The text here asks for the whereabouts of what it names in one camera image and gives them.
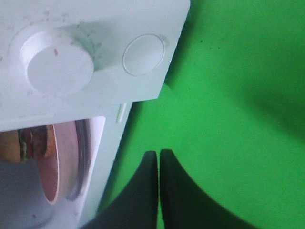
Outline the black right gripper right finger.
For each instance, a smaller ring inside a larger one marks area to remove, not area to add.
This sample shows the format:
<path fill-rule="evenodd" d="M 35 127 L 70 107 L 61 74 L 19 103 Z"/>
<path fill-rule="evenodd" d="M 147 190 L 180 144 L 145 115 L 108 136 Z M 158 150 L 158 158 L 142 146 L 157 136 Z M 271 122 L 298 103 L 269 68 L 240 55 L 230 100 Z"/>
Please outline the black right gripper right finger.
<path fill-rule="evenodd" d="M 255 228 L 209 197 L 170 149 L 160 152 L 160 198 L 166 229 Z"/>

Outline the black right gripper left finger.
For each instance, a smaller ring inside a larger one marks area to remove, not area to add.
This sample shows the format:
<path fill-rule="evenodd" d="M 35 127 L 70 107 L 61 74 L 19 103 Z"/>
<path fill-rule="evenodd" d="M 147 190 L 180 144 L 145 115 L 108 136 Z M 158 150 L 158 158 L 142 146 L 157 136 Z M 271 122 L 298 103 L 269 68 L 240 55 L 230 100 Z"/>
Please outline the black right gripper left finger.
<path fill-rule="evenodd" d="M 83 229 L 155 229 L 158 215 L 158 166 L 155 151 L 146 151 L 117 198 Z"/>

